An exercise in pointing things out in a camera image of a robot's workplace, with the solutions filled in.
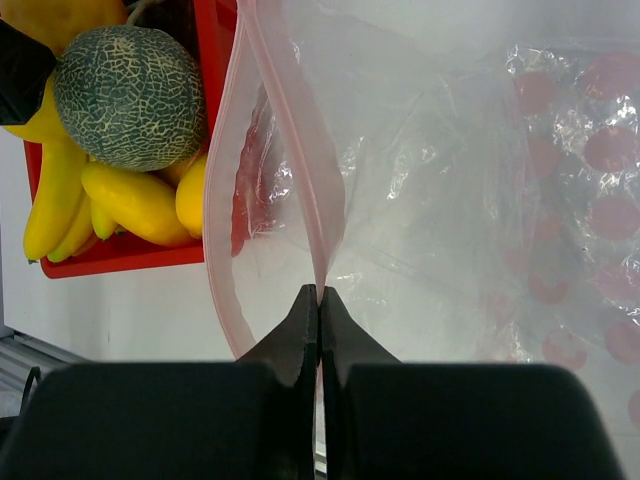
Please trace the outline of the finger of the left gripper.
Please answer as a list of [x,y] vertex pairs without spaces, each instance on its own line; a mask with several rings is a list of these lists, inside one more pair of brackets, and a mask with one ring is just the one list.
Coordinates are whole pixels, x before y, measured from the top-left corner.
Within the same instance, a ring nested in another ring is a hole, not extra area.
[[1,21],[1,124],[25,125],[42,105],[57,61],[44,44]]

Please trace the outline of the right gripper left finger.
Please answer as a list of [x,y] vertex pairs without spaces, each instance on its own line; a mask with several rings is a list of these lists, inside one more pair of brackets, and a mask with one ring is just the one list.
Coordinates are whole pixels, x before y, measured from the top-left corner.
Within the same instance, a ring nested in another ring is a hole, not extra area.
[[319,365],[316,287],[302,286],[286,317],[240,361],[260,364],[272,375],[261,412],[257,477],[313,479]]

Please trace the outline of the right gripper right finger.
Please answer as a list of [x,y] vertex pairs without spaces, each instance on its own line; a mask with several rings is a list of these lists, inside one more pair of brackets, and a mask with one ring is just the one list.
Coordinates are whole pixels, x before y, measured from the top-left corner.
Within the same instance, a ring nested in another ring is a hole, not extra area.
[[333,287],[324,289],[319,330],[327,477],[362,479],[372,462],[369,444],[378,438],[375,415],[381,408],[379,400],[365,399],[365,373],[399,360],[352,318]]

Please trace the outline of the netted green melon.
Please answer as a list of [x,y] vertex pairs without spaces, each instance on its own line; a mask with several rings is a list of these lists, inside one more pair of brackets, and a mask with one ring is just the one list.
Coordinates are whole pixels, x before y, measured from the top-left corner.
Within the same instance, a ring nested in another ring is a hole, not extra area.
[[168,33],[131,25],[79,34],[52,83],[67,134],[107,165],[148,172],[193,157],[207,134],[201,70]]

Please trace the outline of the clear zip top bag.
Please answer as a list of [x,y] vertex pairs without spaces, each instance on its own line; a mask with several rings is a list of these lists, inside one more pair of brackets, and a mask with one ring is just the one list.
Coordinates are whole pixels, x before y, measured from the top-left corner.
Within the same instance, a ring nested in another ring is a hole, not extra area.
[[575,372],[639,431],[639,5],[241,1],[205,256],[240,356],[299,286],[409,361]]

